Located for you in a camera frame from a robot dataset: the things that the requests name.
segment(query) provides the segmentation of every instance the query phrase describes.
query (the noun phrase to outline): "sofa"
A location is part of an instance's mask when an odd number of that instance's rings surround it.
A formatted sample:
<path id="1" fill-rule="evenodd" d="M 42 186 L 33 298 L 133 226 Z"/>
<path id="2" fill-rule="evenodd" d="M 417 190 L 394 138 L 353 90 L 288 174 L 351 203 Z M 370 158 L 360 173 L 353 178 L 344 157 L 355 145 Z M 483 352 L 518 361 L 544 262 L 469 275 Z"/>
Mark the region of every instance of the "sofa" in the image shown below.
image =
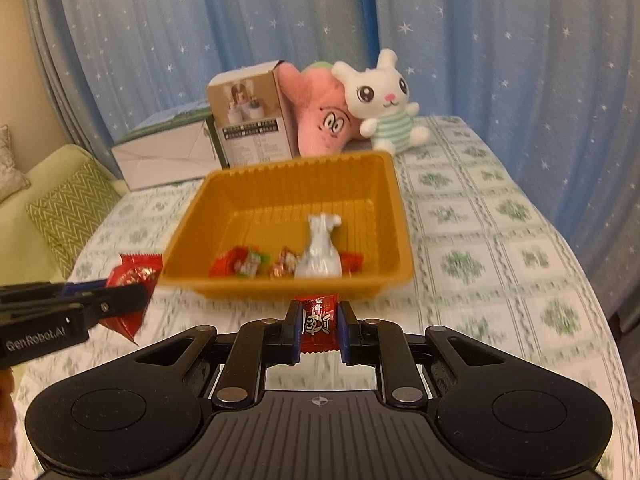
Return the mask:
<path id="1" fill-rule="evenodd" d="M 62 146 L 27 173 L 31 186 L 0 203 L 0 286 L 60 282 L 68 278 L 27 213 L 27 205 L 46 195 L 92 159 L 79 146 Z M 98 167 L 119 195 L 128 192 L 105 167 Z"/>

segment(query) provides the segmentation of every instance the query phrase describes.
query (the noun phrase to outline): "patterned tablecloth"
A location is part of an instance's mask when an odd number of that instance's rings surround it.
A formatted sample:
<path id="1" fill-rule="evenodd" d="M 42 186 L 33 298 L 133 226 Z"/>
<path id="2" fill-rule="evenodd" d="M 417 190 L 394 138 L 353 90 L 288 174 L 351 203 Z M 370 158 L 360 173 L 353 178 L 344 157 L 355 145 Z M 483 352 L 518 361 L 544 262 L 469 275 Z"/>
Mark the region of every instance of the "patterned tablecloth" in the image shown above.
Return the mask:
<path id="1" fill-rule="evenodd" d="M 433 139 L 396 157 L 415 259 L 414 281 L 393 296 L 356 302 L 359 318 L 397 322 L 422 333 L 442 324 L 596 391 L 614 431 L 600 463 L 607 479 L 636 479 L 638 438 L 622 365 L 598 301 L 571 249 L 514 184 L 493 153 L 457 118 L 429 118 Z M 199 182 L 134 192 L 121 200 L 76 263 L 71 281 L 104 278 L 119 253 L 162 252 Z M 136 337 L 145 346 L 198 324 L 234 332 L 245 322 L 282 317 L 285 303 L 229 303 L 158 287 Z M 24 413 L 39 391 L 135 350 L 102 327 L 74 348 L 31 362 L 17 392 L 14 478 L 40 466 L 24 435 Z M 274 367 L 267 386 L 370 388 L 372 369 L 343 366 L 338 352 L 303 355 Z"/>

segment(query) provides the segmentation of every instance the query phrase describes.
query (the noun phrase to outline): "bunny ear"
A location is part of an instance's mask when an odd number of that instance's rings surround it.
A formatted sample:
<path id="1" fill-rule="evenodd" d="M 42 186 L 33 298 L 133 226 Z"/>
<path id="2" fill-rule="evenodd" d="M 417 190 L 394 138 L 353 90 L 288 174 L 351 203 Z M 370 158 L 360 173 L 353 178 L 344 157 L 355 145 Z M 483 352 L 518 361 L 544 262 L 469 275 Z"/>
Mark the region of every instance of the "bunny ear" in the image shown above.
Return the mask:
<path id="1" fill-rule="evenodd" d="M 383 48 L 378 56 L 377 68 L 395 68 L 398 62 L 398 56 L 390 48 Z"/>
<path id="2" fill-rule="evenodd" d="M 343 61 L 336 61 L 331 69 L 331 73 L 341 83 L 345 83 L 351 77 L 358 75 L 358 71 L 347 65 Z"/>
<path id="3" fill-rule="evenodd" d="M 294 106 L 304 107 L 311 102 L 311 86 L 291 63 L 280 63 L 276 69 L 278 84 Z"/>

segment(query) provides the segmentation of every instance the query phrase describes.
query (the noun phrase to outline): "metal screw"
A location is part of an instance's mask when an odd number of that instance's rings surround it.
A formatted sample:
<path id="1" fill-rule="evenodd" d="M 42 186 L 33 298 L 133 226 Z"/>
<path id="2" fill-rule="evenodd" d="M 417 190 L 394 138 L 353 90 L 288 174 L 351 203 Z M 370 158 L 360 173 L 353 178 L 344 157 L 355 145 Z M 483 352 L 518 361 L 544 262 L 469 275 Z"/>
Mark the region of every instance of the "metal screw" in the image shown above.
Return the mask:
<path id="1" fill-rule="evenodd" d="M 238 388 L 237 386 L 222 388 L 216 395 L 222 402 L 229 403 L 241 402 L 249 396 L 244 388 Z"/>
<path id="2" fill-rule="evenodd" d="M 393 390 L 391 396 L 398 402 L 417 402 L 422 398 L 422 392 L 412 386 L 402 386 Z"/>

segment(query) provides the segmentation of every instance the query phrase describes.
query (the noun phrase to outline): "wall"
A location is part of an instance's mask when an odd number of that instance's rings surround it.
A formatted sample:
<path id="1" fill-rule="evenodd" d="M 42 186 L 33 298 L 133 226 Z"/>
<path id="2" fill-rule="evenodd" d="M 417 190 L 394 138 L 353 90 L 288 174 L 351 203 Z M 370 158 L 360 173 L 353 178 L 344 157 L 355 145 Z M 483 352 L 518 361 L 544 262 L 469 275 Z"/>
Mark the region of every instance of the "wall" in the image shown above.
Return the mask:
<path id="1" fill-rule="evenodd" d="M 8 124 L 16 166 L 30 170 L 65 144 L 33 57 L 22 0 L 0 0 L 0 124 Z"/>

